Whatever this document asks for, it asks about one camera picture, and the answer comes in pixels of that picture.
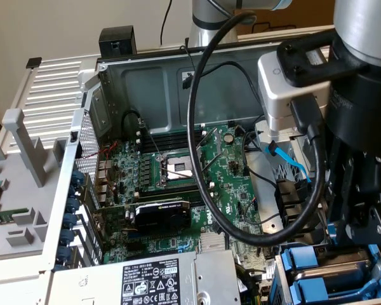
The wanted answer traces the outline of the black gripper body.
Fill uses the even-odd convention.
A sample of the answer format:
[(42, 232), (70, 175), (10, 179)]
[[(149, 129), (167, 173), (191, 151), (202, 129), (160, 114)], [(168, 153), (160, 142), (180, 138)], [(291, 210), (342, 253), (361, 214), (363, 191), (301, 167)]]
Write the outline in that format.
[(381, 158), (381, 67), (367, 68), (330, 85), (326, 151), (339, 139), (355, 151)]

